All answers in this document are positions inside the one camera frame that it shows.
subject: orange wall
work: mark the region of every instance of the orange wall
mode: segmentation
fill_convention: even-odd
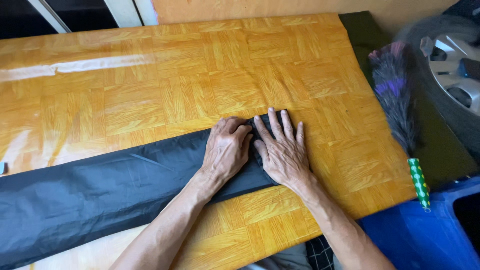
[[[404,24],[440,14],[456,0],[152,0],[160,24],[369,10],[393,34]]]

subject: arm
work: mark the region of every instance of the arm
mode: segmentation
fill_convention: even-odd
[[[324,191],[310,172],[303,142],[303,123],[293,135],[290,118],[281,112],[284,131],[275,110],[268,109],[273,139],[260,117],[255,125],[263,141],[254,142],[264,170],[278,183],[295,192],[317,221],[333,252],[345,269],[395,269],[365,232]]]
[[[248,160],[251,126],[244,119],[220,119],[207,141],[201,169],[110,267],[168,269],[203,206]]]

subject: dark green fabric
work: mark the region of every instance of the dark green fabric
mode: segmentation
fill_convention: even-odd
[[[340,14],[360,68],[370,86],[375,87],[368,54],[392,42],[368,11]],[[457,140],[422,89],[412,93],[415,121],[420,127],[414,157],[420,159],[425,181],[432,188],[479,171],[467,150]]]

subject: silver hubcap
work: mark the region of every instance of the silver hubcap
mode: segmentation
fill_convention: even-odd
[[[465,78],[458,73],[460,59],[470,58],[480,61],[480,49],[449,34],[438,36],[433,44],[446,53],[444,61],[432,61],[430,58],[428,60],[438,85],[462,107],[480,116],[480,81]],[[470,108],[465,107],[451,95],[449,89],[452,88],[460,88],[469,95]]]

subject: hand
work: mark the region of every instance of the hand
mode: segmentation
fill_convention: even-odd
[[[230,116],[221,118],[212,128],[207,141],[201,170],[214,179],[220,188],[232,178],[248,160],[248,148],[253,135],[245,119]]]
[[[311,175],[303,143],[303,122],[298,124],[295,138],[287,111],[282,110],[281,115],[284,131],[278,123],[275,109],[268,108],[268,118],[276,139],[272,138],[262,119],[258,115],[254,117],[258,133],[263,140],[256,140],[254,145],[262,156],[267,174],[277,183],[294,189],[297,184],[308,181]]]

